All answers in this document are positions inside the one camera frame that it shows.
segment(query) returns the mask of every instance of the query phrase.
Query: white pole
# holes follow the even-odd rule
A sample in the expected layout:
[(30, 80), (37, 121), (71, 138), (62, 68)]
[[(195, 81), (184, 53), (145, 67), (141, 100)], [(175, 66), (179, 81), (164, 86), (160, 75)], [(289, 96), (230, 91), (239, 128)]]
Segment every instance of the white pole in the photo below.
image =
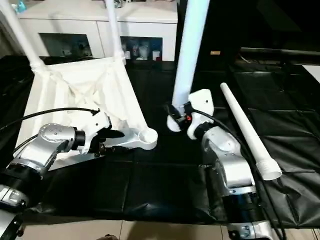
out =
[(35, 49), (29, 42), (27, 35), (20, 25), (17, 15), (9, 4), (8, 0), (0, 0), (0, 10), (8, 21), (12, 31), (14, 32), (18, 42), (20, 43), (26, 57), (29, 59), (32, 70), (44, 66), (43, 61), (36, 54)]
[(220, 85), (221, 90), (225, 96), (228, 105), (238, 123), (241, 132), (248, 143), (248, 146), (256, 161), (256, 167), (259, 170), (262, 178), (266, 181), (274, 180), (282, 175), (282, 171), (278, 163), (270, 156), (265, 145), (262, 143), (260, 137), (251, 125), (249, 119), (245, 115), (241, 106), (237, 102), (235, 96), (224, 82)]
[(113, 42), (113, 56), (123, 59), (123, 63), (126, 64), (125, 53), (121, 47), (121, 40), (118, 30), (118, 21), (115, 11), (114, 0), (106, 0), (106, 8), (108, 11), (108, 18), (111, 27), (112, 42)]
[(188, 0), (187, 3), (172, 97), (172, 105), (177, 108), (181, 114), (183, 114), (184, 111), (179, 107), (188, 102), (194, 80), (209, 3), (210, 0)]

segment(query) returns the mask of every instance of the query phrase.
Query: black plastic sheet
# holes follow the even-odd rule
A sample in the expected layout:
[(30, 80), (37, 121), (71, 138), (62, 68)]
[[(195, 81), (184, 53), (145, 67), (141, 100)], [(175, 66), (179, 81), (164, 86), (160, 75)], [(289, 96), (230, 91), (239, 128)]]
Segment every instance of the black plastic sheet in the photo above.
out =
[[(46, 58), (47, 64), (75, 59)], [(26, 219), (65, 223), (124, 219), (189, 224), (224, 224), (221, 199), (200, 143), (170, 132), (163, 109), (172, 98), (175, 69), (168, 62), (128, 62), (126, 69), (149, 127), (158, 132), (153, 150), (133, 149), (49, 172), (38, 204)], [(0, 60), (1, 125), (23, 115), (33, 74), (23, 57)], [(288, 228), (320, 225), (320, 84), (301, 66), (242, 64), (199, 71), (192, 91), (210, 89), (214, 116), (242, 138), (220, 90), (227, 82), (283, 176), (268, 181)], [(1, 167), (12, 159), (19, 126), (0, 135)]]

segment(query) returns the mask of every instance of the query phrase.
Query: black robot arm segment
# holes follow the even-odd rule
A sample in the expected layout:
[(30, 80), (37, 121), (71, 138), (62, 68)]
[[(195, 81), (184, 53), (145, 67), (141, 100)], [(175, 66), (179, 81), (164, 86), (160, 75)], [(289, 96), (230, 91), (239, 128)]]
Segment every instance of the black robot arm segment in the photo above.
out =
[(232, 240), (273, 240), (270, 222), (266, 220), (256, 193), (255, 181), (239, 142), (219, 126), (203, 124), (202, 150), (209, 161), (215, 159), (214, 181), (223, 201), (229, 237)]
[(55, 123), (46, 124), (0, 173), (0, 203), (25, 207), (59, 153), (85, 144), (84, 131)]

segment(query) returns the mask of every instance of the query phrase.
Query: white cylindrical rod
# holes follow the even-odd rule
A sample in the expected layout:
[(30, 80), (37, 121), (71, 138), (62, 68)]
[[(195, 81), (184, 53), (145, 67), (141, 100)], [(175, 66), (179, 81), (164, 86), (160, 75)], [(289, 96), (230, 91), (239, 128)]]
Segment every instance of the white cylindrical rod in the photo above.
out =
[(256, 167), (262, 178), (266, 181), (274, 180), (282, 175), (278, 163), (270, 156), (265, 145), (251, 125), (249, 119), (237, 102), (235, 96), (226, 83), (221, 83), (221, 90), (231, 108), (231, 111), (238, 123), (241, 132), (254, 156)]
[(105, 0), (105, 1), (106, 1), (106, 9), (108, 11), (108, 19), (111, 27), (111, 35), (112, 35), (112, 42), (113, 42), (113, 56), (121, 57), (123, 59), (123, 62), (126, 63), (125, 53), (121, 46), (114, 0)]
[(12, 8), (11, 4), (9, 4), (8, 0), (0, 0), (0, 10), (8, 21), (14, 35), (16, 36), (18, 42), (20, 43), (26, 57), (30, 62), (30, 66), (32, 69), (43, 66), (44, 63), (36, 54), (34, 47), (29, 42), (27, 35), (23, 28), (20, 25), (18, 17)]
[(209, 3), (210, 0), (188, 0), (187, 3), (172, 97), (172, 105), (177, 108), (181, 114), (183, 114), (184, 111), (179, 107), (188, 102), (194, 80)]

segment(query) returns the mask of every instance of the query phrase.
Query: black cable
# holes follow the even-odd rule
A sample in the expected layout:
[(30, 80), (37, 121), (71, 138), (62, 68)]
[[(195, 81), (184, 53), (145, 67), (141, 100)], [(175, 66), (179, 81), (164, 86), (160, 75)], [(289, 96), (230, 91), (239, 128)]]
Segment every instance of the black cable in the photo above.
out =
[(53, 113), (53, 112), (60, 112), (60, 111), (69, 111), (69, 110), (77, 110), (77, 111), (85, 111), (85, 112), (90, 112), (93, 115), (97, 114), (99, 112), (99, 110), (93, 110), (93, 109), (88, 109), (88, 108), (82, 108), (82, 107), (62, 107), (62, 108), (54, 108), (54, 109), (50, 109), (50, 110), (45, 110), (45, 111), (39, 111), (36, 113), (32, 113), (30, 115), (21, 117), (17, 120), (14, 120), (2, 127), (0, 127), (0, 131), (2, 131), (3, 129), (6, 129), (14, 124), (18, 124), (21, 123), (22, 121), (26, 120), (26, 119), (30, 119), (39, 115), (43, 115), (43, 114), (49, 114), (49, 113)]
[(253, 178), (255, 179), (256, 182), (258, 182), (257, 179), (256, 179), (257, 176), (258, 176), (260, 182), (262, 183), (262, 186), (264, 188), (264, 192), (266, 193), (266, 196), (267, 196), (267, 198), (268, 198), (268, 200), (270, 202), (272, 211), (274, 212), (274, 215), (275, 215), (276, 219), (278, 220), (278, 225), (280, 226), (282, 235), (280, 234), (279, 230), (276, 228), (276, 225), (275, 225), (274, 221), (272, 220), (272, 218), (270, 217), (268, 211), (264, 208), (264, 206), (262, 206), (262, 209), (264, 210), (266, 218), (269, 220), (270, 225), (274, 229), (274, 231), (275, 231), (276, 235), (278, 236), (278, 238), (282, 239), (282, 240), (286, 240), (287, 239), (286, 231), (285, 231), (285, 228), (284, 228), (284, 226), (282, 224), (282, 221), (281, 221), (281, 219), (280, 219), (280, 217), (279, 217), (279, 215), (277, 213), (277, 210), (276, 210), (276, 207), (275, 207), (275, 203), (271, 198), (270, 192), (267, 189), (267, 186), (266, 186), (266, 183), (265, 183), (263, 177), (261, 176), (260, 172), (257, 170), (255, 161), (253, 160), (254, 158), (253, 158), (251, 152), (247, 149), (247, 146), (219, 119), (216, 119), (214, 116), (211, 116), (210, 114), (207, 114), (207, 113), (205, 113), (203, 111), (199, 111), (199, 110), (194, 109), (194, 108), (190, 109), (190, 111), (194, 112), (194, 113), (197, 113), (197, 114), (201, 114), (201, 115), (203, 115), (203, 116), (215, 121), (217, 123), (217, 125), (219, 125), (219, 127), (221, 127), (226, 132), (231, 134), (231, 136), (234, 137), (239, 142), (242, 150), (245, 151), (245, 153), (247, 155), (247, 159), (250, 161), (250, 163), (252, 165), (251, 168), (253, 168), (255, 170), (255, 171), (252, 172)]
[(23, 143), (21, 143), (19, 146), (17, 146), (14, 150), (13, 150), (13, 154), (18, 151), (20, 148), (22, 148), (24, 145), (26, 145), (27, 143), (29, 143), (31, 140), (35, 139), (38, 136), (38, 134), (33, 135), (32, 137), (29, 137), (27, 140), (25, 140)]

